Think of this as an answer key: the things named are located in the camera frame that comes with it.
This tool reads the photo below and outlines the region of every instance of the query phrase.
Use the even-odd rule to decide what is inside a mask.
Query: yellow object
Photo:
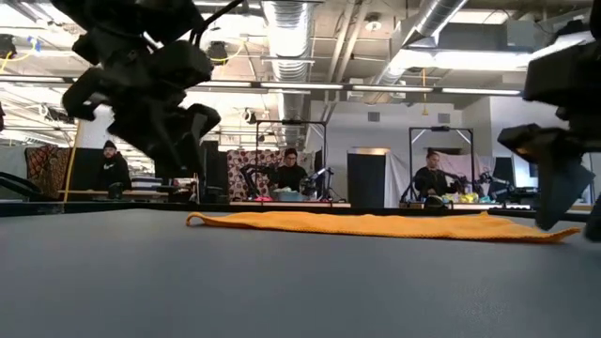
[[[8,52],[7,57],[4,59],[4,61],[2,61],[2,66],[0,66],[0,74],[2,74],[4,72],[4,68],[7,66],[7,63],[9,61],[11,55],[12,55],[12,52]]]
[[[199,212],[192,212],[186,219],[186,225],[192,226],[194,217],[202,219],[206,225],[211,226],[396,238],[551,243],[580,232],[578,228],[569,228],[557,233],[544,233],[533,227],[489,216],[485,212],[479,215],[436,218],[337,216],[307,212],[247,212],[224,217],[209,217]]]
[[[27,52],[27,54],[20,56],[20,57],[16,57],[11,59],[10,56],[12,55],[12,52],[8,52],[7,57],[4,59],[4,61],[2,62],[2,66],[0,66],[0,74],[4,72],[4,68],[7,66],[8,62],[18,62],[18,61],[23,61],[25,60],[27,57],[31,56],[31,54],[33,52],[36,51],[36,41],[32,38],[31,39],[31,50],[29,50],[29,52]]]
[[[475,192],[459,195],[459,203],[476,203],[478,194]]]
[[[73,148],[71,149],[71,158],[69,159],[69,167],[67,167],[67,182],[65,182],[65,193],[63,194],[63,203],[67,203],[69,199],[69,189],[71,185],[71,172],[73,170],[73,162],[75,161],[75,151],[77,151],[77,145],[79,144],[80,128],[82,127],[82,121],[77,122],[77,131],[75,132],[75,141],[73,142]]]

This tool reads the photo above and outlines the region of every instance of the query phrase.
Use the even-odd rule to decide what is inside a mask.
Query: desk
[[[0,337],[588,338],[598,330],[601,247],[582,235],[557,245],[373,238],[188,228],[187,215],[0,219]]]
[[[502,207],[502,204],[496,203],[454,203],[452,206],[448,205],[449,208],[455,210],[489,210],[495,207]],[[399,208],[424,208],[424,203],[411,203],[408,206],[405,203],[399,204]],[[530,206],[512,205],[508,204],[507,208],[510,209],[530,209]]]
[[[350,203],[335,203],[335,202],[230,202],[230,206],[247,206],[247,207],[350,207]]]
[[[108,192],[102,191],[69,191],[69,200],[104,200],[108,196]],[[123,199],[126,200],[149,200],[152,202],[166,202],[169,197],[167,192],[147,192],[147,191],[130,191],[123,192]]]

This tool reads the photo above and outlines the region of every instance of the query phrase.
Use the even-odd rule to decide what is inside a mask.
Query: black beanie
[[[102,147],[102,149],[106,149],[107,147],[111,147],[114,150],[116,150],[116,146],[113,143],[113,141],[111,141],[111,140],[106,141],[106,143],[104,144],[104,146]]]

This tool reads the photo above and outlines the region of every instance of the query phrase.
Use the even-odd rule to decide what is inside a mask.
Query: patterned backdrop
[[[229,199],[246,199],[246,190],[248,187],[244,182],[244,178],[240,173],[240,169],[246,164],[256,163],[256,152],[243,150],[230,150],[227,152],[227,176],[229,181]],[[284,151],[258,150],[258,164],[280,166]],[[299,153],[299,165],[311,174],[314,170],[314,153],[303,154]],[[262,196],[269,196],[268,183],[270,181],[264,175],[259,175],[256,181],[257,188],[261,191]]]

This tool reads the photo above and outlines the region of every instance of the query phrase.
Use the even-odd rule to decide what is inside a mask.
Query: black jacket
[[[104,159],[94,189],[106,191],[111,184],[117,182],[123,183],[123,190],[131,190],[130,169],[120,152],[111,159]]]
[[[420,192],[421,197],[426,197],[427,191],[430,189],[434,189],[438,196],[455,192],[455,188],[449,187],[446,176],[440,170],[430,170],[424,167],[415,173],[414,182],[415,189]]]
[[[301,166],[281,166],[278,168],[278,188],[289,187],[294,192],[301,191],[301,180],[307,177],[307,172]]]

